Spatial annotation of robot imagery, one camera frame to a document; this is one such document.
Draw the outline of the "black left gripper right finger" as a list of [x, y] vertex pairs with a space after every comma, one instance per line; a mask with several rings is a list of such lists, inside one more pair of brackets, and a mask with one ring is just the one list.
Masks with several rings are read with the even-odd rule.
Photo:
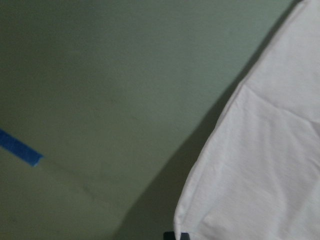
[[180, 234], [180, 240], [190, 240], [190, 235], [187, 232], [182, 232]]

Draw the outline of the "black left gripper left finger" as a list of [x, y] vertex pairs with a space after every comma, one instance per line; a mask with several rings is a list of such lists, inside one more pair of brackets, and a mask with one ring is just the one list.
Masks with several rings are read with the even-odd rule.
[[163, 240], [176, 240], [175, 233], [173, 231], [166, 231], [163, 233]]

